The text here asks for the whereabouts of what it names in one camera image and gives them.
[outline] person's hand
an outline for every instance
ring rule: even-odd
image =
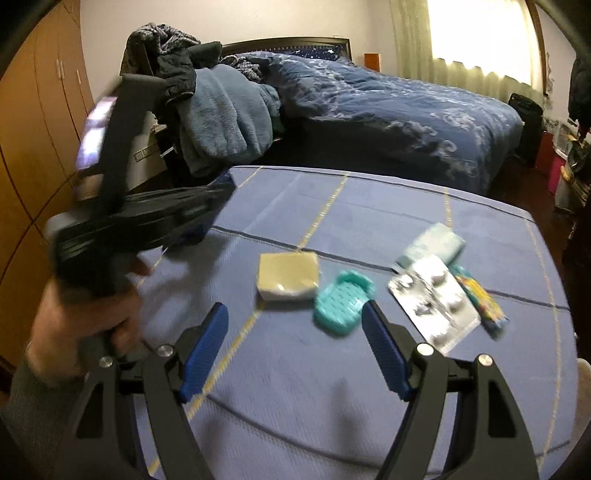
[[[139,259],[131,270],[138,275],[150,274],[149,267]],[[141,299],[132,285],[112,297],[63,304],[56,280],[50,280],[31,328],[26,353],[29,367],[48,384],[81,376],[85,372],[78,361],[80,341],[111,329],[116,352],[128,352],[139,340],[140,306]]]

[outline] teal soap dish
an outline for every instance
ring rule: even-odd
[[[342,271],[316,297],[314,316],[329,332],[348,335],[361,321],[361,309],[375,296],[374,283],[355,270]]]

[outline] blue tablecloth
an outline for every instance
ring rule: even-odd
[[[235,167],[239,185],[206,239],[176,257],[146,252],[141,286],[149,342],[174,342],[216,301],[230,328],[206,385],[187,406],[191,428],[219,480],[372,479],[406,404],[388,391],[361,329],[342,339],[319,330],[310,303],[256,304],[261,253],[303,246],[318,253],[322,284],[354,268],[370,277],[389,320],[422,340],[387,290],[389,266],[434,222],[467,246],[460,263],[491,292],[511,324],[494,342],[482,327],[450,356],[491,354],[524,416],[547,479],[568,453],[576,406],[573,327],[553,260],[531,216],[444,187],[364,174]],[[443,467],[456,399],[448,395],[430,473]],[[163,478],[145,404],[142,447]]]

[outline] dark wooden headboard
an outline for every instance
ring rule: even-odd
[[[260,40],[247,40],[237,43],[224,45],[222,57],[226,55],[236,55],[249,51],[275,51],[285,50],[286,48],[297,48],[305,46],[339,46],[342,49],[342,56],[351,58],[351,44],[348,38],[331,37],[280,37],[280,38],[262,38]]]

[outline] window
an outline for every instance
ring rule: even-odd
[[[541,90],[540,49],[524,0],[428,0],[433,57]]]

